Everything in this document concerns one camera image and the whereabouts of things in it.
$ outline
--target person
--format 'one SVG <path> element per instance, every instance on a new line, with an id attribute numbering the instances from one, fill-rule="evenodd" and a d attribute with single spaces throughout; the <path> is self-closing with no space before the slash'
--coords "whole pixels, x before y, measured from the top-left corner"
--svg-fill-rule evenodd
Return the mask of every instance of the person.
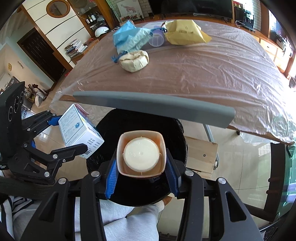
<path id="1" fill-rule="evenodd" d="M 0 171 L 0 177 L 11 177 L 11 174 L 8 173 L 4 176 L 3 172 Z M 138 213 L 128 217 L 127 215 L 134 207 L 122 206 L 110 200 L 100 200 L 107 241 L 159 240 L 157 231 L 158 214 L 171 199 L 171 197 L 167 196 L 155 204 L 143 206 Z M 0 204 L 0 221 L 16 241 L 21 239 L 27 224 L 40 203 L 39 200 L 9 196 Z M 75 241 L 80 241 L 80 197 L 75 200 L 74 231 Z"/>

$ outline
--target brick wall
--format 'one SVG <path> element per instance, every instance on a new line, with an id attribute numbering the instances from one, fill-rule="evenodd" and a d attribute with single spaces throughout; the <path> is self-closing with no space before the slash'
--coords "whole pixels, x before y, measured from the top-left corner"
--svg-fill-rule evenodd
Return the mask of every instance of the brick wall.
<path id="1" fill-rule="evenodd" d="M 261 30 L 261 6 L 259 0 L 235 0 L 244 5 L 244 9 L 250 11 L 254 15 L 254 28 Z"/>
<path id="2" fill-rule="evenodd" d="M 113 9 L 121 17 L 120 11 L 118 9 L 117 3 L 121 2 L 122 0 L 109 0 Z M 143 17 L 148 17 L 148 13 L 152 12 L 148 0 L 138 0 L 140 7 L 142 9 Z"/>

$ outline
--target white lid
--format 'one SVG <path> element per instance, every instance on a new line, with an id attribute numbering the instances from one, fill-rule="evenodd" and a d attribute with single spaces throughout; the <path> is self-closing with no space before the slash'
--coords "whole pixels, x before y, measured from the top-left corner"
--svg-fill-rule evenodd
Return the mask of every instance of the white lid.
<path id="1" fill-rule="evenodd" d="M 123 159 L 126 165 L 136 172 L 151 170 L 159 159 L 158 146 L 149 138 L 132 139 L 124 148 Z"/>

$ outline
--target blue string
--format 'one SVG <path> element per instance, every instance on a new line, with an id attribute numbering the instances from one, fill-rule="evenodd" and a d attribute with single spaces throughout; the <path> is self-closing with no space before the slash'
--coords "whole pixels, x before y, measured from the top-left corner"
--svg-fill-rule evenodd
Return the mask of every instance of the blue string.
<path id="1" fill-rule="evenodd" d="M 167 32 L 168 32 L 168 31 L 166 30 L 166 28 L 154 28 L 154 29 L 151 29 L 151 31 L 150 31 L 150 35 L 151 35 L 151 36 L 153 35 L 153 32 L 154 32 L 155 30 L 162 30 L 164 33 L 167 33 Z"/>
<path id="2" fill-rule="evenodd" d="M 117 61 L 119 60 L 119 58 L 125 54 L 127 54 L 128 52 L 127 51 L 123 51 L 120 55 L 118 55 L 117 57 L 115 55 L 113 55 L 111 57 L 111 59 L 113 60 L 114 63 L 117 63 Z"/>

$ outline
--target barcode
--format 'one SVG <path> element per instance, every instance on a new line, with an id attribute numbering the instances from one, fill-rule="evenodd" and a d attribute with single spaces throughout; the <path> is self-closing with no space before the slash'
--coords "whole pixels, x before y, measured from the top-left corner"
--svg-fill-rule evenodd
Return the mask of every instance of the barcode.
<path id="1" fill-rule="evenodd" d="M 88 155 L 89 153 L 91 153 L 91 150 L 87 150 L 87 151 L 85 152 L 85 155 Z"/>

